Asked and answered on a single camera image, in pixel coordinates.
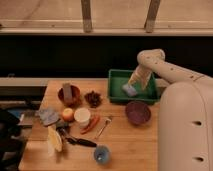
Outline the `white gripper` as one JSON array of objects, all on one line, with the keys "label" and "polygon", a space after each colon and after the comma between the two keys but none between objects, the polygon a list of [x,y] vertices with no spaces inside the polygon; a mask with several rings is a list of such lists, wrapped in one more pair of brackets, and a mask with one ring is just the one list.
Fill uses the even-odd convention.
[{"label": "white gripper", "polygon": [[145,90],[148,86],[152,71],[142,65],[138,65],[131,75],[130,79],[128,80],[129,85],[133,85],[137,81],[141,82],[142,90]]}]

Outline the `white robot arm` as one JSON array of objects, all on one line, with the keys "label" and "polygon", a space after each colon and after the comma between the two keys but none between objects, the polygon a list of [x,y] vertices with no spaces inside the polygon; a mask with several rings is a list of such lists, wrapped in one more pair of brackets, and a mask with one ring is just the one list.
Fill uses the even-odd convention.
[{"label": "white robot arm", "polygon": [[161,49],[137,55],[128,83],[156,73],[169,85],[158,113],[158,171],[213,171],[213,78],[165,61]]}]

